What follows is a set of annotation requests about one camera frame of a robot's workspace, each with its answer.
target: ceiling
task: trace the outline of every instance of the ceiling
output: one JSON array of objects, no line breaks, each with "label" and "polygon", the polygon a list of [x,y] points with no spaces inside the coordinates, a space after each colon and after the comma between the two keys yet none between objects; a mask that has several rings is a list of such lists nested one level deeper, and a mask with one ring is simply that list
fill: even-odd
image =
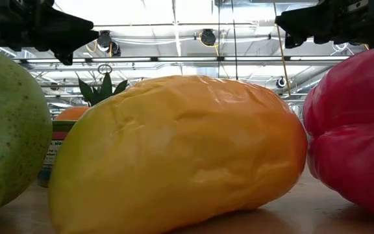
[{"label": "ceiling", "polygon": [[[91,20],[95,30],[112,31],[112,37],[121,48],[122,57],[268,57],[281,56],[280,39],[274,25],[275,11],[270,0],[56,0],[55,8],[68,14]],[[277,0],[277,14],[315,5],[313,0]],[[204,46],[197,37],[203,29],[212,29],[216,47]],[[11,53],[14,59],[50,59],[51,52],[39,52],[25,48]],[[316,45],[308,41],[295,49],[284,49],[286,56],[350,56],[364,51],[364,46],[349,44]],[[75,58],[103,58],[108,53],[101,51],[92,42],[74,53]],[[32,63],[27,69],[42,85],[52,109],[63,109],[70,105],[85,105],[79,97],[77,77],[92,85],[100,82],[102,75],[97,67],[101,63],[74,63],[69,67],[50,63]],[[166,75],[209,75],[225,79],[237,78],[266,86],[276,93],[286,90],[276,87],[276,81],[284,77],[281,62],[252,63],[235,62],[117,62],[111,64],[111,77],[116,85],[124,79],[131,84],[142,79],[153,79]],[[309,62],[287,64],[286,71],[293,94],[303,98],[332,64],[322,66]],[[296,99],[290,102],[300,103]]]}]

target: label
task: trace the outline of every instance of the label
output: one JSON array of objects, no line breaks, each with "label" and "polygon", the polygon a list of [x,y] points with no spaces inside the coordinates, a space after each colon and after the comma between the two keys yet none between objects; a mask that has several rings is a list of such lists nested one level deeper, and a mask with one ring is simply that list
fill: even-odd
[{"label": "label", "polygon": [[51,141],[49,151],[45,155],[43,168],[52,169],[52,167],[55,163],[55,160],[56,160],[58,150],[60,149],[62,144],[63,144],[63,140],[52,140]]},{"label": "label", "polygon": [[43,187],[46,187],[48,185],[51,175],[51,169],[53,168],[53,165],[56,161],[57,153],[63,144],[63,140],[66,138],[67,135],[67,132],[53,133],[49,150],[45,154],[43,168],[40,170],[40,173],[38,174],[38,183]]}]

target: ceiling light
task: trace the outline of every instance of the ceiling light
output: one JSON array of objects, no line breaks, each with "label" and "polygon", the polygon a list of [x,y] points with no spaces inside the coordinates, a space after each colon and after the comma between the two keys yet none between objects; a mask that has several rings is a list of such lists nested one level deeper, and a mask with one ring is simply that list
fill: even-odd
[{"label": "ceiling light", "polygon": [[151,58],[93,58],[92,62],[149,62]]},{"label": "ceiling light", "polygon": [[60,61],[53,58],[53,59],[27,59],[27,62],[29,63],[56,63]]},{"label": "ceiling light", "polygon": [[161,62],[173,62],[173,61],[217,61],[217,57],[163,57],[158,58]]},{"label": "ceiling light", "polygon": [[225,57],[225,61],[281,61],[281,57]]},{"label": "ceiling light", "polygon": [[303,57],[297,57],[292,56],[290,60],[345,60],[348,59],[350,56],[303,56]]}]

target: white ceiling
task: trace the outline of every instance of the white ceiling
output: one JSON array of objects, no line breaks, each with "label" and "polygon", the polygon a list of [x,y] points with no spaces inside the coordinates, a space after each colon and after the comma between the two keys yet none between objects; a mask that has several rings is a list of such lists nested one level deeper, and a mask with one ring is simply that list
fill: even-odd
[{"label": "white ceiling", "polygon": [[[278,5],[278,14],[284,10],[309,7],[313,3],[287,3]],[[95,30],[112,31],[112,36],[118,41],[122,57],[159,57],[159,56],[183,56],[205,57],[216,56],[214,47],[205,47],[199,40],[194,40],[203,29],[213,29],[216,37],[220,35],[221,56],[279,56],[281,50],[279,37],[273,20],[275,13],[272,4],[234,5],[235,28],[233,28],[233,14],[231,6],[222,6],[219,9],[214,6],[213,0],[175,0],[173,13],[172,0],[56,0],[55,8],[65,13],[90,20],[95,25]],[[180,46],[177,48],[176,35],[180,38]],[[365,50],[362,46],[343,45],[333,46],[332,43],[316,45],[307,42],[295,49],[285,49],[285,55],[352,55]],[[52,58],[52,53],[38,52],[35,49],[27,49],[27,52],[18,53],[17,58],[28,55],[36,58]],[[74,57],[108,57],[99,49],[90,52],[86,46],[76,50]],[[152,62],[147,64],[137,63],[132,70],[115,70],[111,74],[116,84],[122,79],[131,82],[139,81],[141,77],[152,79],[167,75],[209,75],[222,78],[236,78],[236,66],[224,65],[220,68],[198,67],[189,65],[163,66],[159,69],[151,67],[159,64]],[[300,87],[311,88],[313,83],[322,77],[327,67],[318,66],[287,66],[288,76],[293,81],[295,90],[306,90]],[[76,85],[77,76],[88,83],[97,81],[102,75],[96,71],[50,71],[48,73],[32,73],[39,76],[40,84],[47,85],[56,82],[60,85]],[[238,64],[238,77],[241,80],[276,89],[275,82],[284,76],[282,66],[242,66]],[[78,92],[78,88],[62,88],[53,92],[44,89],[46,94],[68,94]]]}]

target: mango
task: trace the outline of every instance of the mango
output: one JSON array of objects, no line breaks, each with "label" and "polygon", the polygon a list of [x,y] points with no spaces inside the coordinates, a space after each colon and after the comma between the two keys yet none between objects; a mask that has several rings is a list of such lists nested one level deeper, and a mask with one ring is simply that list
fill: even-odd
[{"label": "mango", "polygon": [[87,110],[49,184],[58,234],[157,234],[286,194],[306,134],[272,91],[238,81],[142,81]]},{"label": "mango", "polygon": [[0,207],[36,179],[51,131],[47,101],[39,84],[0,53]]}]

